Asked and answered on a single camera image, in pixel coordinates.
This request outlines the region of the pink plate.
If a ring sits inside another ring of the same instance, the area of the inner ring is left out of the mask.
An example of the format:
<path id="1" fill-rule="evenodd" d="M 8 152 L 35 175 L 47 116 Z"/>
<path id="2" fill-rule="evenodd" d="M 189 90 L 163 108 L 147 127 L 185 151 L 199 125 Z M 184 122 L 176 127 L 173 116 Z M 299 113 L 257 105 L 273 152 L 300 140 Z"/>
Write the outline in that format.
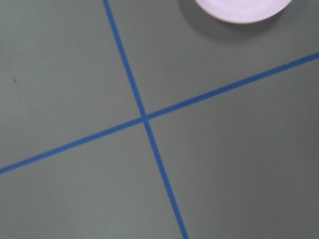
<path id="1" fill-rule="evenodd" d="M 227 23 L 250 24 L 266 20 L 285 7 L 290 0 L 196 0 L 210 16 Z"/>

